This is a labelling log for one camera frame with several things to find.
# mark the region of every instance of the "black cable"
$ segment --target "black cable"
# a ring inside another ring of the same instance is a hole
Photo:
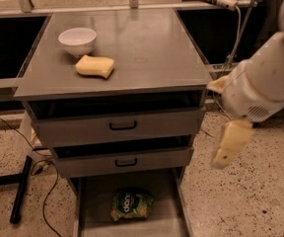
[[[47,219],[46,219],[46,217],[45,217],[45,204],[46,204],[46,201],[47,201],[47,199],[49,198],[50,194],[52,193],[52,191],[54,190],[54,188],[55,188],[56,185],[57,185],[57,181],[58,181],[58,179],[59,179],[59,172],[58,172],[56,166],[53,164],[53,162],[47,161],[47,160],[41,160],[41,161],[36,162],[36,163],[33,165],[32,171],[31,171],[31,176],[37,175],[37,173],[33,174],[33,170],[34,170],[35,166],[36,166],[38,163],[40,163],[40,162],[46,162],[48,165],[51,165],[51,164],[52,164],[52,165],[54,166],[55,171],[56,171],[55,182],[54,182],[52,188],[50,189],[50,191],[49,191],[49,192],[47,193],[47,195],[45,196],[45,199],[44,199],[44,201],[43,201],[43,205],[42,205],[42,216],[43,216],[43,220],[44,220],[44,222],[47,224],[47,226],[48,226],[57,236],[62,237],[62,236],[57,232],[57,230],[55,230],[54,227],[50,225],[50,223],[47,221]]]
[[[4,119],[0,118],[0,120],[3,121],[10,129],[15,130],[16,132],[18,132],[23,137],[23,139],[26,141],[26,143],[30,146],[30,148],[32,149],[33,152],[35,152],[36,154],[38,154],[38,155],[40,155],[42,157],[44,157],[44,156],[50,157],[50,158],[53,157],[52,155],[40,154],[36,149],[34,149],[34,147],[31,145],[31,143],[27,140],[27,138],[21,132],[19,132],[17,129],[13,128],[12,126],[10,126]]]

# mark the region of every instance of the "cabinet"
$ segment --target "cabinet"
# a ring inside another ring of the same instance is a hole
[[[78,75],[58,45],[76,26],[98,33],[92,55],[115,60],[107,80]],[[209,80],[173,9],[52,15],[15,98],[78,196],[75,236],[192,236],[179,183]],[[155,196],[149,219],[110,221],[123,186]]]

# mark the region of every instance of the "white bowl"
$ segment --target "white bowl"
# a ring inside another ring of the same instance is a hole
[[[92,29],[73,28],[60,34],[59,41],[68,53],[80,57],[94,50],[96,36]]]

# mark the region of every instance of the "black metal stand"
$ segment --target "black metal stand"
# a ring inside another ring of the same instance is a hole
[[[12,214],[10,217],[10,222],[12,224],[17,224],[21,221],[21,208],[22,208],[23,198],[26,192],[26,187],[27,187],[28,177],[30,175],[32,162],[33,159],[29,156],[26,156],[26,161],[22,173],[0,177],[0,186],[19,184],[13,205]]]

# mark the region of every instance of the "yellow sponge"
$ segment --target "yellow sponge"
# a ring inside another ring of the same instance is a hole
[[[106,57],[84,55],[75,65],[81,75],[96,75],[108,78],[113,70],[114,60]]]
[[[252,123],[240,118],[222,126],[221,142],[212,157],[212,167],[224,169],[249,142],[254,133]]]

